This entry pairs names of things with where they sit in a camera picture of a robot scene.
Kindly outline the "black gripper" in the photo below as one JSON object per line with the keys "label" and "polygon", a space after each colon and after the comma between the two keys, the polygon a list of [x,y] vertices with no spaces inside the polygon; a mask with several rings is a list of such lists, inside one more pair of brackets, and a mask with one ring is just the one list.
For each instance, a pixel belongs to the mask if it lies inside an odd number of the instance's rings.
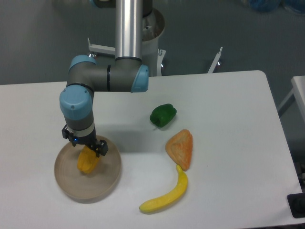
{"label": "black gripper", "polygon": [[86,145],[90,150],[94,151],[96,157],[105,156],[108,152],[108,144],[105,140],[97,140],[96,138],[96,129],[89,131],[88,134],[85,134],[81,131],[83,136],[80,134],[77,135],[76,131],[68,130],[67,125],[62,129],[62,137],[68,139],[72,146],[76,145]]}

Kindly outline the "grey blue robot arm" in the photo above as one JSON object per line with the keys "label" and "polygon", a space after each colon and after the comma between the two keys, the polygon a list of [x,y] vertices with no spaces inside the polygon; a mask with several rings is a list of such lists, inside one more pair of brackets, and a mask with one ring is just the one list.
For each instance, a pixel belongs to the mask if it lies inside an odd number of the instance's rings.
{"label": "grey blue robot arm", "polygon": [[96,138],[94,93],[148,90],[149,68],[142,62],[142,20],[152,12],[152,1],[118,0],[115,8],[115,64],[101,67],[88,55],[74,57],[59,97],[66,122],[63,138],[73,146],[87,146],[96,157],[106,155],[108,146],[105,140]]}

